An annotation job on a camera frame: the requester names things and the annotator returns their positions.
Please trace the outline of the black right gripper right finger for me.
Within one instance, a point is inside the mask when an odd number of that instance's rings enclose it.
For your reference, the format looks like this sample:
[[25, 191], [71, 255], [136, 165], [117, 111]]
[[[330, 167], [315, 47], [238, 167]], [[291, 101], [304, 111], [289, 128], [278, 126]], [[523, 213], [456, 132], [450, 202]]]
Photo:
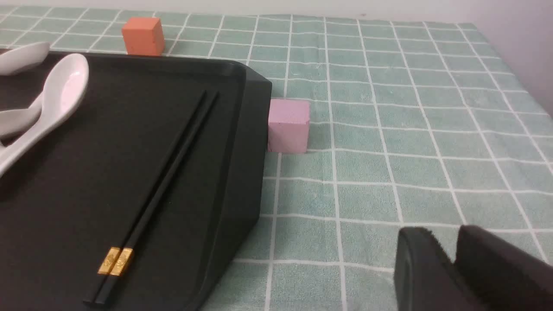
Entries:
[[454, 265], [488, 311], [553, 308], [552, 266], [483, 228], [460, 228]]

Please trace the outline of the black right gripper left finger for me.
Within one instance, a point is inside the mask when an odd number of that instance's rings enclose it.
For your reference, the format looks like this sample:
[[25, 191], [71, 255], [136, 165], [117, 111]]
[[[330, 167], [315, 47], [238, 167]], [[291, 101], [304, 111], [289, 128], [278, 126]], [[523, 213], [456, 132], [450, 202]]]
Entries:
[[476, 298], [426, 228], [401, 228], [394, 287], [399, 311], [474, 311]]

